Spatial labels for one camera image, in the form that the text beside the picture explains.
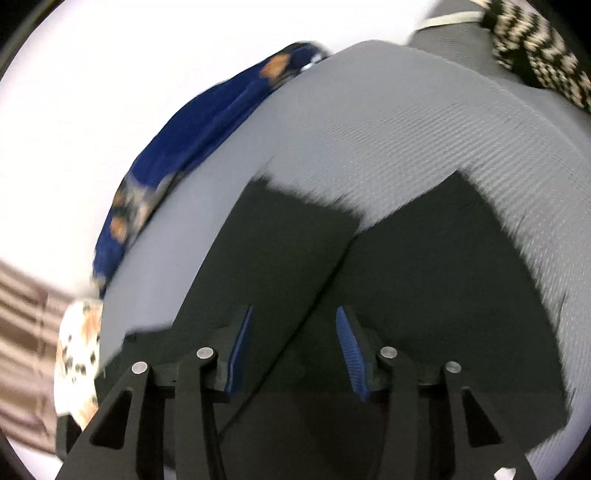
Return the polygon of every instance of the white rope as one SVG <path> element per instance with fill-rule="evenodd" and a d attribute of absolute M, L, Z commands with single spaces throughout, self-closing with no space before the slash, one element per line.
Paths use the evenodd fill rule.
<path fill-rule="evenodd" d="M 457 12 L 440 17 L 427 18 L 418 27 L 418 30 L 431 27 L 441 27 L 443 25 L 455 25 L 458 23 L 480 23 L 484 18 L 484 12 Z"/>
<path fill-rule="evenodd" d="M 476 5 L 480 5 L 482 8 L 486 8 L 487 10 L 489 5 L 491 4 L 490 0 L 470 0 L 470 2 L 475 3 Z"/>

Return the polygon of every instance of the patterned blue cloth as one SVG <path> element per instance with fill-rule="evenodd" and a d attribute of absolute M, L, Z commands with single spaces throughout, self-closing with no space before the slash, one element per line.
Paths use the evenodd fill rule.
<path fill-rule="evenodd" d="M 95 247 L 93 279 L 100 297 L 158 205 L 274 90 L 327 53 L 294 43 L 196 96 L 164 125 L 121 181 Z"/>

